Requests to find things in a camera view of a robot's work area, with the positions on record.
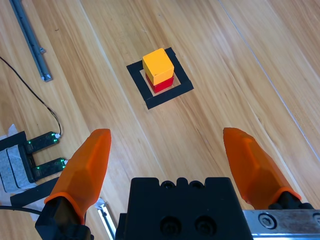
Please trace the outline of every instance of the wooden floor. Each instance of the wooden floor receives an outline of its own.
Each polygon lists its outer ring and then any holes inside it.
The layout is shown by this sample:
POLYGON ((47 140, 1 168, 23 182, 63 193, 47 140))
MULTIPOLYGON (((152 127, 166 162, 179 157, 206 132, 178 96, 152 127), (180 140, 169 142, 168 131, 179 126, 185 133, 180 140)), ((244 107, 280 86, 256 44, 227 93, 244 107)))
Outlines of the wooden floor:
MULTIPOLYGON (((57 113, 60 144, 37 163, 70 158, 109 128, 101 197, 115 218, 133 177, 230 177, 223 128, 254 136, 291 185, 320 208, 320 1, 22 0, 54 80, 40 80, 8 0, 0 56, 57 113), (172 47, 194 90, 148 110, 126 66, 172 47)), ((54 118, 0 63, 0 135, 58 131, 54 118)), ((244 209, 250 206, 241 201, 244 209)), ((0 211, 5 239, 40 239, 28 213, 0 211)), ((87 225, 108 239, 91 207, 87 225)))

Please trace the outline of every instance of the black bracket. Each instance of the black bracket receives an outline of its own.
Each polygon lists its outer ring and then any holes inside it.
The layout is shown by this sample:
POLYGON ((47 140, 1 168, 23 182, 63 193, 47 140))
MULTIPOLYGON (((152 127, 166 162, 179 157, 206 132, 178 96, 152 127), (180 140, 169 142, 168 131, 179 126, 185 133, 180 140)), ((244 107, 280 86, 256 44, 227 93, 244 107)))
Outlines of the black bracket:
POLYGON ((60 157, 44 164, 36 165, 32 156, 33 153, 58 142, 59 139, 56 137, 56 133, 52 131, 31 140, 27 140, 26 133, 22 131, 0 140, 0 151, 17 145, 28 181, 34 183, 47 176, 61 172, 65 168, 66 162, 64 158, 60 157))

